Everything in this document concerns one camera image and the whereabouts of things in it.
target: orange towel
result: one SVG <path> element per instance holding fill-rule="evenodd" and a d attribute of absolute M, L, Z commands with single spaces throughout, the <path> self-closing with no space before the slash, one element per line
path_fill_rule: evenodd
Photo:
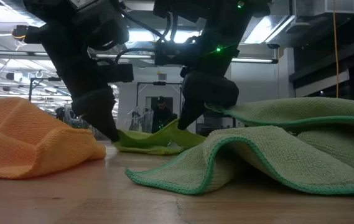
<path fill-rule="evenodd" d="M 0 178 L 51 174 L 105 155 L 90 131 L 73 129 L 22 98 L 0 99 Z"/>

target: green towel edge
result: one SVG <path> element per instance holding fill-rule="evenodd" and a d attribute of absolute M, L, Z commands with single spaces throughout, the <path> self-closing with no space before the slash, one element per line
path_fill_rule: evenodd
<path fill-rule="evenodd" d="M 252 123 L 258 123 L 258 124 L 263 124 L 263 125 L 273 125 L 273 126 L 279 126 L 279 127 L 286 127 L 286 126 L 292 126 L 292 125 L 300 125 L 300 124 L 306 124 L 306 123 L 311 123 L 311 122 L 319 122 L 319 121 L 326 121 L 326 122 L 331 122 L 331 121 L 352 121 L 354 120 L 354 116 L 326 116 L 326 117 L 321 117 L 321 118 L 308 118 L 308 119 L 302 119 L 302 120 L 298 120 L 298 121 L 290 121 L 290 122 L 285 122 L 285 123 L 267 123 L 264 121 L 250 121 L 249 119 L 245 119 L 242 117 L 239 117 L 233 113 L 229 113 L 229 111 L 224 110 L 224 113 L 231 115 L 237 119 L 241 119 L 243 121 L 247 121 L 247 122 L 252 122 Z M 158 168 L 149 170 L 149 171 L 144 171 L 144 172 L 133 172 L 129 169 L 125 170 L 125 174 L 134 182 L 137 184 L 141 184 L 141 185 L 145 185 L 148 187 L 157 187 L 160 189 L 165 189 L 165 190 L 169 190 L 178 194 L 185 194 L 185 195 L 197 195 L 197 194 L 202 194 L 206 191 L 208 185 L 211 183 L 212 181 L 212 174 L 213 174 L 213 168 L 214 168 L 214 161 L 215 161 L 215 157 L 218 153 L 218 151 L 220 150 L 220 148 L 225 145 L 228 144 L 230 142 L 237 142 L 237 141 L 241 141 L 245 144 L 247 144 L 249 146 L 249 148 L 254 152 L 254 154 L 259 158 L 261 164 L 265 167 L 265 169 L 267 169 L 267 171 L 278 181 L 280 181 L 280 183 L 296 189 L 296 190 L 300 190 L 303 192 L 307 192 L 307 193 L 311 193 L 311 194 L 321 194 L 321 195 L 341 195 L 341 194 L 354 194 L 354 184 L 350 184 L 350 185 L 343 185 L 343 186 L 336 186 L 336 185 L 323 185 L 323 186 L 319 186 L 316 185 L 316 187 L 311 186 L 311 185 L 299 185 L 299 184 L 295 184 L 293 182 L 290 182 L 288 180 L 286 180 L 285 178 L 283 178 L 281 175 L 279 175 L 273 168 L 273 166 L 269 163 L 269 161 L 264 157 L 264 155 L 261 153 L 261 151 L 259 150 L 258 146 L 255 145 L 255 143 L 253 141 L 250 141 L 247 138 L 244 137 L 230 137 L 230 138 L 226 138 L 221 140 L 220 142 L 218 142 L 216 144 L 216 146 L 213 148 L 209 160 L 208 160 L 208 166 L 206 169 L 206 173 L 205 173 L 205 178 L 202 181 L 202 183 L 200 184 L 200 186 L 196 189 L 192 189 L 192 190 L 187 190 L 187 189 L 183 189 L 181 187 L 176 187 L 175 184 L 169 184 L 169 183 L 164 183 L 161 181 L 145 181 L 140 179 L 137 175 L 138 174 L 148 174 L 151 172 L 156 172 L 159 169 L 162 169 L 164 167 L 170 166 L 174 163 L 176 163 L 178 160 L 180 160 L 181 158 L 183 158 L 183 154 L 177 156 L 176 158 L 172 159 L 170 162 L 164 164 L 163 166 L 160 166 Z"/>

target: wooden table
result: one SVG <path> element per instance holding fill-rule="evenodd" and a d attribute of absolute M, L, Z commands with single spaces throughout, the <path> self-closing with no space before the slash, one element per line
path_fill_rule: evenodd
<path fill-rule="evenodd" d="M 236 180 L 201 196 L 132 183 L 124 168 L 147 170 L 170 157 L 117 153 L 30 180 L 0 180 L 0 223 L 354 223 L 354 197 L 290 190 L 269 178 Z"/>

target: green towel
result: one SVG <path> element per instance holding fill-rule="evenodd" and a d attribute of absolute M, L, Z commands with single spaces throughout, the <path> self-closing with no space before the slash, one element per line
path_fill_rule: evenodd
<path fill-rule="evenodd" d="M 114 146 L 120 152 L 153 155 L 174 155 L 204 142 L 203 136 L 178 129 L 178 120 L 171 122 L 155 134 L 137 131 L 119 131 L 120 140 Z"/>
<path fill-rule="evenodd" d="M 126 175 L 137 184 L 195 195 L 219 189 L 251 164 L 296 190 L 354 194 L 354 101 L 292 98 L 209 108 L 250 128 L 214 131 L 167 164 L 126 169 Z"/>

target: fabric texture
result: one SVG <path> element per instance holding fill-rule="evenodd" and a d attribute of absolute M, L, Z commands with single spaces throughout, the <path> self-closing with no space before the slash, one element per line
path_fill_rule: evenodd
<path fill-rule="evenodd" d="M 178 120 L 175 120 L 154 133 L 140 133 L 137 131 L 119 131 L 120 140 L 113 145 L 120 152 L 136 152 L 153 155 L 174 155 L 190 149 L 204 142 L 206 139 L 198 134 L 178 129 Z"/>
<path fill-rule="evenodd" d="M 354 194 L 354 101 L 292 98 L 208 107 L 250 128 L 214 131 L 167 164 L 126 169 L 126 175 L 137 184 L 195 195 L 219 189 L 250 164 L 296 190 Z"/>
<path fill-rule="evenodd" d="M 73 129 L 22 98 L 0 99 L 0 178 L 51 174 L 105 155 L 90 131 Z"/>

